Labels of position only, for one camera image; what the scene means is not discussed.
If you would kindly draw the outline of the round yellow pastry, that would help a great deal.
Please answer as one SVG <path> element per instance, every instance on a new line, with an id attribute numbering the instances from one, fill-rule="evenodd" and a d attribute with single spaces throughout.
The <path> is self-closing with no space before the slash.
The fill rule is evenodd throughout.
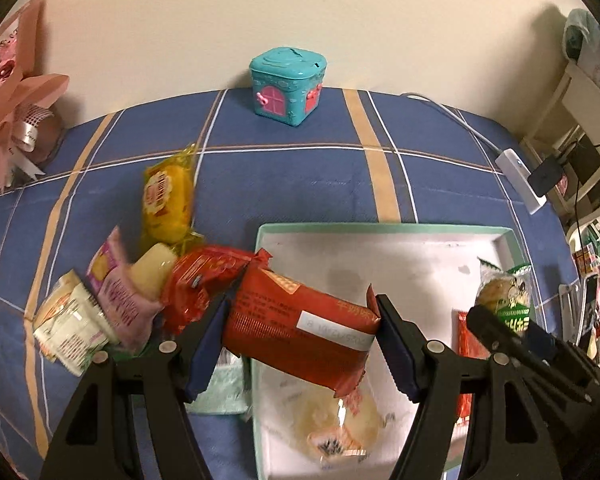
<path id="1" fill-rule="evenodd" d="M 152 245 L 136 263 L 130 266 L 130 280 L 143 297 L 158 301 L 176 260 L 178 256 L 166 244 Z"/>

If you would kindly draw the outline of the purple snack packet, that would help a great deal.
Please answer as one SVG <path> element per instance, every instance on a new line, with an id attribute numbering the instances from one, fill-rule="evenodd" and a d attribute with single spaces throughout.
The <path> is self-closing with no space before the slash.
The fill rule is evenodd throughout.
<path id="1" fill-rule="evenodd" d="M 132 354 L 140 353 L 148 343 L 162 304 L 146 298 L 133 284 L 117 226 L 92 258 L 86 277 L 122 347 Z"/>

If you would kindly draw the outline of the black power adapter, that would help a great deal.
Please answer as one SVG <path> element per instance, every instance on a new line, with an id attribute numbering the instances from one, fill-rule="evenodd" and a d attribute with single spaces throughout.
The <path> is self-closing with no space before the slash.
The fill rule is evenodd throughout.
<path id="1" fill-rule="evenodd" d="M 558 158 L 550 155 L 530 172 L 527 181 L 534 194 L 541 197 L 558 185 L 564 175 L 564 167 Z"/>

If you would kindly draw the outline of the teal rimmed white tray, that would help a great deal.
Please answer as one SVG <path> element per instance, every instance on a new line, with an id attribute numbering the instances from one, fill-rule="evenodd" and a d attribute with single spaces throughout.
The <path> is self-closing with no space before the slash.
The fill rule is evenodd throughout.
<path id="1" fill-rule="evenodd" d="M 411 223 L 281 223 L 261 226 L 257 248 L 272 269 L 320 292 L 364 304 L 366 289 L 387 295 L 402 318 L 429 339 L 456 345 L 456 315 L 474 302 L 479 263 L 503 270 L 529 262 L 515 232 L 501 226 Z M 253 437 L 262 479 L 385 479 L 417 408 L 396 388 L 378 347 L 364 382 L 384 422 L 365 460 L 324 467 L 298 448 L 290 401 L 306 385 L 260 362 L 252 364 Z"/>

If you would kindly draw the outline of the light green snack packet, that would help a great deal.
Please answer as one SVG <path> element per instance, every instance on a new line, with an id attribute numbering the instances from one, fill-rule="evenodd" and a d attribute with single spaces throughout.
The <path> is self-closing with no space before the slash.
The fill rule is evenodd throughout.
<path id="1" fill-rule="evenodd" d="M 197 415 L 245 415 L 251 410 L 250 362 L 222 349 L 206 390 L 186 404 Z"/>

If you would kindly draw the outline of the grey phone stand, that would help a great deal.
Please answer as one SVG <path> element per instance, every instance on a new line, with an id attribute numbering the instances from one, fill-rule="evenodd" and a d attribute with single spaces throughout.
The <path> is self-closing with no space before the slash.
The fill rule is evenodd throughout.
<path id="1" fill-rule="evenodd" d="M 562 339 L 575 344 L 578 341 L 582 287 L 580 282 L 558 286 Z"/>

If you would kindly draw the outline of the white power strip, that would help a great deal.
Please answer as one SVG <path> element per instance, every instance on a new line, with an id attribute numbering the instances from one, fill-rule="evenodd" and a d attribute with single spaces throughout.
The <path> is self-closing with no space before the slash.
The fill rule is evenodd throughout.
<path id="1" fill-rule="evenodd" d="M 531 172 L 511 148 L 506 148 L 495 159 L 496 166 L 516 190 L 529 214 L 536 214 L 545 204 L 545 196 L 537 196 L 529 183 Z"/>

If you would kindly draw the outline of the red flower snack packet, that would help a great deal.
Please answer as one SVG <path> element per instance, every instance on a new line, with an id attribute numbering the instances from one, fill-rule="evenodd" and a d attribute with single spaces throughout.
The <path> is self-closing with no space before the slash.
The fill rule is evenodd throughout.
<path id="1" fill-rule="evenodd" d="M 271 258 L 265 249 L 245 252 L 219 245 L 204 245 L 179 258 L 160 296 L 164 330 L 180 334 L 202 318 L 211 300 L 226 292 L 250 263 L 267 266 Z"/>

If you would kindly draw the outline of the blue plaid tablecloth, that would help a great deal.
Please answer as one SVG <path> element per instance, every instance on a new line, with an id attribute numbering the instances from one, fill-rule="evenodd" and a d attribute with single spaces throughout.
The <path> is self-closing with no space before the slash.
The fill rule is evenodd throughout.
<path id="1" fill-rule="evenodd" d="M 326 89 L 298 127 L 254 114 L 247 89 L 179 96 L 70 129 L 42 180 L 0 197 L 0 450 L 30 479 L 38 429 L 52 430 L 76 378 L 46 361 L 24 327 L 61 274 L 82 271 L 113 228 L 140 249 L 144 170 L 187 144 L 202 151 L 195 228 L 214 244 L 253 248 L 265 223 L 376 222 L 396 201 L 402 222 L 513 230 L 535 272 L 536 318 L 560 329 L 558 286 L 576 269 L 554 210 L 530 214 L 498 174 L 491 148 L 517 140 L 491 119 L 453 122 L 404 96 Z"/>

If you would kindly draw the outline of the white shelf furniture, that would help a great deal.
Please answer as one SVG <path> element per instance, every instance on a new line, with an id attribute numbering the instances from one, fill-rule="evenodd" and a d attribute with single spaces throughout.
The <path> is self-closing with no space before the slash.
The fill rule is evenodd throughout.
<path id="1" fill-rule="evenodd" d="M 560 47 L 564 72 L 521 145 L 535 166 L 560 162 L 546 196 L 574 237 L 577 206 L 590 221 L 600 217 L 600 24 L 590 11 L 570 11 Z"/>

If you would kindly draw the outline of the clear round cake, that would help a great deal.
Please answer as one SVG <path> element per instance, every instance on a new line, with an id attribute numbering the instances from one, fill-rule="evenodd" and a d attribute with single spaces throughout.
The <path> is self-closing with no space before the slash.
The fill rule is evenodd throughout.
<path id="1" fill-rule="evenodd" d="M 259 418 L 272 436 L 323 467 L 362 462 L 387 428 L 366 379 L 337 398 L 329 388 L 275 373 L 261 382 Z"/>

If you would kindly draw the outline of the smartphone on stand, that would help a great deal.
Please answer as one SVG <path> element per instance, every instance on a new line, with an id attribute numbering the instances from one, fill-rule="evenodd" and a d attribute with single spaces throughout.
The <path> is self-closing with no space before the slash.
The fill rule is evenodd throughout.
<path id="1" fill-rule="evenodd" d="M 596 320 L 598 275 L 592 274 L 584 279 L 582 285 L 582 308 L 580 312 L 577 345 L 586 351 L 590 344 L 591 334 Z"/>

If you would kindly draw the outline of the red brick snack packet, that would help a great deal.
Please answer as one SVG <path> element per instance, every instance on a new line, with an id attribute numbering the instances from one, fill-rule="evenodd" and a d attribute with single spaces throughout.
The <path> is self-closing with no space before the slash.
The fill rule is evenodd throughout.
<path id="1" fill-rule="evenodd" d="M 223 344 L 342 398 L 362 380 L 379 324 L 371 288 L 362 307 L 253 263 L 230 307 Z"/>

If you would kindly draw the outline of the yellow soft bread packet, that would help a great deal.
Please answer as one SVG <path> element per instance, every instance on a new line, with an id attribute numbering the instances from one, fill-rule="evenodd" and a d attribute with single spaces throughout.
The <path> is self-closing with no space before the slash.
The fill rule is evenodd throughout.
<path id="1" fill-rule="evenodd" d="M 140 244 L 166 244 L 178 256 L 204 242 L 193 229 L 198 145 L 190 144 L 144 171 Z"/>

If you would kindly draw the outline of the teal toy house box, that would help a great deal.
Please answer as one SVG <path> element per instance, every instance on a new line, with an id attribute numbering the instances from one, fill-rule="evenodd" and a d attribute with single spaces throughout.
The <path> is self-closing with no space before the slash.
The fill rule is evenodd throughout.
<path id="1" fill-rule="evenodd" d="M 254 112 L 297 127 L 320 102 L 327 61 L 323 55 L 277 47 L 249 64 Z"/>

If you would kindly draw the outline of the pink flower bouquet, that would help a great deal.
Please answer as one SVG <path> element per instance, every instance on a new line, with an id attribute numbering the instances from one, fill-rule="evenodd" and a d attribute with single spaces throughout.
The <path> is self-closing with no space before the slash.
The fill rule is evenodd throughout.
<path id="1" fill-rule="evenodd" d="M 54 156 L 61 124 L 52 107 L 70 78 L 35 67 L 44 0 L 29 0 L 0 25 L 0 194 L 16 169 L 34 180 Z"/>

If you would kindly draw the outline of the green cartoon pastry packet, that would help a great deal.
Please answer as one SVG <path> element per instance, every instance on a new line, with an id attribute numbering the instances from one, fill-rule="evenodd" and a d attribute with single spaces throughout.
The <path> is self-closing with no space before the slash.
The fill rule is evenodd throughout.
<path id="1" fill-rule="evenodd" d="M 522 336 L 528 330 L 532 307 L 532 266 L 523 263 L 502 270 L 486 260 L 479 260 L 480 286 L 476 304 L 486 307 L 496 317 Z"/>

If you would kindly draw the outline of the cream white snack packet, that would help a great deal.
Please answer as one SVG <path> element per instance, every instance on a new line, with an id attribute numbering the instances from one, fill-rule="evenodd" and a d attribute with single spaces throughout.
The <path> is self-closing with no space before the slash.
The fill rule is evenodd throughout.
<path id="1" fill-rule="evenodd" d="M 95 296 L 73 270 L 64 274 L 45 298 L 33 333 L 46 359 L 80 377 L 95 353 L 120 342 Z"/>

